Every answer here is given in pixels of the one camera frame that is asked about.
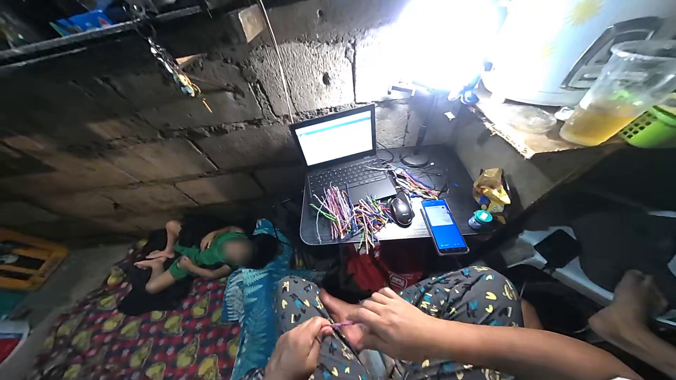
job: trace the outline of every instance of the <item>cement wall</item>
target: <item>cement wall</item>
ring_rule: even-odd
[[[294,118],[377,103],[378,140],[413,145],[425,101],[387,95],[388,37],[406,0],[308,0],[269,11]],[[191,210],[251,214],[297,191],[303,171],[266,32],[231,45],[219,15],[158,28],[213,109],[163,78],[140,39],[113,41],[3,77],[0,224],[71,239],[140,235]],[[427,142],[443,143],[441,123]]]

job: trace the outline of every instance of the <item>orange crate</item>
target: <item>orange crate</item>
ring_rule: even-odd
[[[0,288],[35,290],[67,255],[63,245],[0,229]]]

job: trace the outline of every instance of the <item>blue phone screen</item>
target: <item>blue phone screen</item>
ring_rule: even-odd
[[[423,201],[422,209],[425,211],[429,228],[432,230],[439,250],[467,246],[445,200]]]

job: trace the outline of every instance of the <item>black hair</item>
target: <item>black hair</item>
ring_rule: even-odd
[[[261,269],[266,266],[279,252],[280,241],[267,233],[259,233],[251,237],[253,255],[246,267]]]

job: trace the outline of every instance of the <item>child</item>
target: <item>child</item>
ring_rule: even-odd
[[[148,260],[134,263],[139,268],[152,270],[145,285],[148,293],[157,293],[186,276],[202,276],[217,279],[231,274],[237,267],[248,264],[249,267],[262,267],[276,254],[277,240],[270,235],[256,235],[255,241],[249,240],[239,227],[225,227],[212,231],[202,238],[199,247],[185,247],[177,244],[182,224],[170,220],[166,224],[167,244],[162,251],[151,252]],[[176,257],[167,270],[164,262]],[[222,264],[211,270],[204,266]]]

